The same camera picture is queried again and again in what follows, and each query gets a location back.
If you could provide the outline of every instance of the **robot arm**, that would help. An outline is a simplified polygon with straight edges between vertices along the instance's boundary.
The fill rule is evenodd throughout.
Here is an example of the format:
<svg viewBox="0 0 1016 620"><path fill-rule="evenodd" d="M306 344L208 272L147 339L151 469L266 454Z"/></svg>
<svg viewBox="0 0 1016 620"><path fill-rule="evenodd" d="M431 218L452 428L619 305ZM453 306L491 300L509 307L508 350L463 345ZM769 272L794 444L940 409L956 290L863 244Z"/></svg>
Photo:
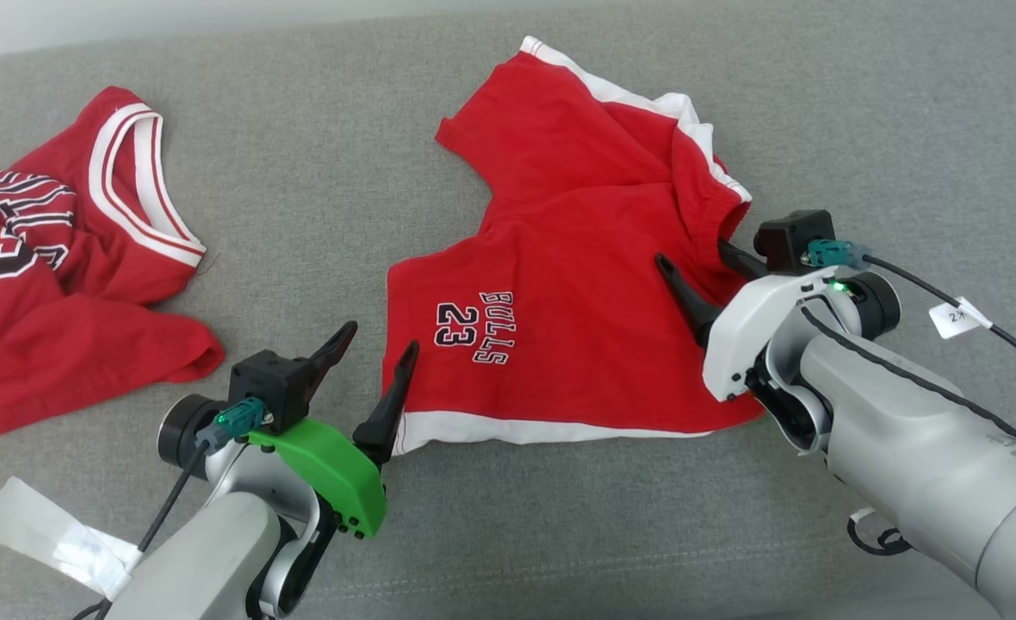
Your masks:
<svg viewBox="0 0 1016 620"><path fill-rule="evenodd" d="M229 400L190 395L167 412L161 457L212 491L188 524L133 570L115 603L104 604L108 619L288 617L336 533L374 537L386 513L379 472L390 459L419 348L409 345L385 396L347 440L307 415L355 330L355 322L343 325L311 358L261 351L234 366ZM249 417L260 424L247 435L215 426L253 406ZM212 446L215 437L220 448L195 459L198 440Z"/></svg>
<svg viewBox="0 0 1016 620"><path fill-rule="evenodd" d="M827 212L799 211L761 227L767 264L720 244L751 278L721 309L658 258L705 349L704 383L719 400L752 391L800 454L824 455L897 526L908 544L896 550L912 546L1016 620L1016 431L871 342L897 325L897 295L875 273L812 266L807 247L833 239Z"/></svg>

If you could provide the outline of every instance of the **red fabric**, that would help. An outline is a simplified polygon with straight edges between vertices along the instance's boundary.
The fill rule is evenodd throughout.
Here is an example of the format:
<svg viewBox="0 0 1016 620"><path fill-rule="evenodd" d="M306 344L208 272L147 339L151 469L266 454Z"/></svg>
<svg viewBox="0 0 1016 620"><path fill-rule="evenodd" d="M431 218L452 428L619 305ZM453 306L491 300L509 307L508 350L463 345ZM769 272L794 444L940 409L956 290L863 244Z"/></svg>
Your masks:
<svg viewBox="0 0 1016 620"><path fill-rule="evenodd" d="M126 109L137 114L116 114ZM143 307L182 291L205 251L177 224L161 232L142 207L138 170L173 213L150 148L158 121L137 96L108 87L74 125L0 172L0 433L220 364L204 324ZM100 134L121 138L114 157ZM108 172L110 185L91 172ZM110 209L139 224L122 227Z"/></svg>
<svg viewBox="0 0 1016 620"><path fill-rule="evenodd" d="M714 302L743 284L716 244L748 204L676 119L599 102L567 67L520 52L437 139L493 199L477 236L390 269L383 369L388 381L406 343L421 342L412 421L463 412L701 432L761 411L706 391L703 351L654 266L664 252Z"/></svg>

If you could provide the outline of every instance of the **gray fabric surface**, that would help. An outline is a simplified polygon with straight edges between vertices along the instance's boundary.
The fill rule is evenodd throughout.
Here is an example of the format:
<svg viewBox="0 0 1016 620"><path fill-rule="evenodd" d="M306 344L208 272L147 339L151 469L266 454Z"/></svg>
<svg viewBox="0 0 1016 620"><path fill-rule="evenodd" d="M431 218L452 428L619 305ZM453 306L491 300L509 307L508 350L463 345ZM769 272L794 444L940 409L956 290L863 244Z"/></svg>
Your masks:
<svg viewBox="0 0 1016 620"><path fill-rule="evenodd" d="M939 596L915 600L842 603L801 612L766 613L743 620L1002 620L981 597Z"/></svg>
<svg viewBox="0 0 1016 620"><path fill-rule="evenodd" d="M692 96L753 192L740 244L760 220L830 208L838 234L1016 334L1016 3L847 4L698 0L13 56L0 166L108 83L137 91L166 114L167 184L209 247L166 310L211 325L230 361L310 353L357 318L314 411L350 432L379 389L387 266L471 234L489 198L433 141L438 119L534 35L638 94ZM940 340L933 300L899 293L904 324L885 345L1016 424L1016 354L985 333ZM0 437L0 487L17 476L137 541L175 477L154 451L163 413L220 395L228 372ZM381 535L335 541L299 617L724 617L964 591L917 554L851 547L859 499L768 420L693 440L431 444L386 480ZM165 537L205 494L190 484ZM0 547L0 620L66 620L94 598Z"/></svg>

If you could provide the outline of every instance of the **red t-shirt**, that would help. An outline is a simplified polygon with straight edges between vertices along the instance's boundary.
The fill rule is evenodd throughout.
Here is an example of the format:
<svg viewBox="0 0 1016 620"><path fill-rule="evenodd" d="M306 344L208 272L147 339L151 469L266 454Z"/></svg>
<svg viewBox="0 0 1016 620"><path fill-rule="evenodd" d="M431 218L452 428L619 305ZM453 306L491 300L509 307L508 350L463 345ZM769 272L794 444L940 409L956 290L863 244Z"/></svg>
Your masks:
<svg viewBox="0 0 1016 620"><path fill-rule="evenodd" d="M205 254L167 197L162 128L107 87L0 172L0 433L220 364L205 325L143 307Z"/></svg>
<svg viewBox="0 0 1016 620"><path fill-rule="evenodd" d="M477 236L389 272L386 380L421 342L395 451L431 440L688 437L761 411L717 402L653 257L704 297L749 193L685 95L639 98L538 40L496 67L437 139L493 190Z"/></svg>

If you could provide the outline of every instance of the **white stripe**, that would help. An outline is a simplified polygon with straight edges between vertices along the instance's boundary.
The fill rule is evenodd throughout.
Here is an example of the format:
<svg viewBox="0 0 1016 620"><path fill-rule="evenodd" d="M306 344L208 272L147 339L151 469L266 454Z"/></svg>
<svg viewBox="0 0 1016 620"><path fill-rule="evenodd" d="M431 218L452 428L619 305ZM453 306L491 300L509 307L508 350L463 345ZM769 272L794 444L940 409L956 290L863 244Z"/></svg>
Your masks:
<svg viewBox="0 0 1016 620"><path fill-rule="evenodd" d="M677 128L700 146L703 157L708 162L708 169L711 172L711 176L719 183L725 185L725 187L733 189L741 197L742 201L753 200L753 196L748 190L742 187L733 177L729 177L728 174L725 174L721 166L718 166L714 161L714 152L712 150L712 133L714 127L711 123L700 122L700 118L696 115L696 107L692 106L692 99L688 95L669 92L650 101L649 99L642 98L641 95L635 95L627 90L626 87L616 85L616 83L611 83L602 77L588 73L588 71L580 68L580 65L573 62L573 59L568 58L565 54L555 50L551 46L547 46L546 43L533 37L523 39L523 44L521 44L519 49L521 52L530 54L547 64L566 67L574 75L578 76L578 79L588 88L588 91L590 91L595 101L624 104L639 110L646 110L654 114L677 119Z"/></svg>
<svg viewBox="0 0 1016 620"><path fill-rule="evenodd" d="M137 197L141 200L141 209L149 220L153 229L173 237L180 237L175 231L171 220L161 204L161 196L156 195L155 173L149 162L152 161L152 132L155 129L155 119L144 118L133 125L133 158L137 168Z"/></svg>
<svg viewBox="0 0 1016 620"><path fill-rule="evenodd" d="M114 193L114 187L111 184L114 167L106 167L105 165L108 161L114 162L115 157L118 154L118 149L127 132L125 130L127 128L126 119L137 113L146 114L141 114L137 118L133 118L133 122L142 121L145 118L158 117L156 113L144 104L133 104L116 111L110 120L103 125L103 129L99 130L99 136L94 139L94 146L91 149L90 164L87 166L87 192L90 193L91 200L94 201L99 210L110 218L112 223L117 224L122 231L125 231L134 242L149 248L151 251L160 252L169 258L189 264L191 267L197 267L198 262L201 260L202 252L206 250L202 244L194 240L182 240L178 236L167 235L157 231L157 229L149 227L147 223L143 223L133 212L133 209L127 208L125 203L122 203L120 197ZM181 247L171 245L172 242L194 247L197 250L197 254L196 252L186 251Z"/></svg>
<svg viewBox="0 0 1016 620"><path fill-rule="evenodd" d="M167 195L167 186L163 180L163 160L161 158L161 141L163 138L163 117L155 115L145 118L133 126L133 152L137 162L137 197L141 200L141 208L149 218L153 228L167 233L175 239L198 243L198 237L190 233L182 218L175 211L171 197ZM155 158L152 148L155 145Z"/></svg>
<svg viewBox="0 0 1016 620"><path fill-rule="evenodd" d="M496 420L461 412L405 412L393 444L393 454L405 454L429 441L472 443L498 439L508 443L559 443L615 437L705 437L708 432L650 431L645 428L607 428L579 423L534 420Z"/></svg>

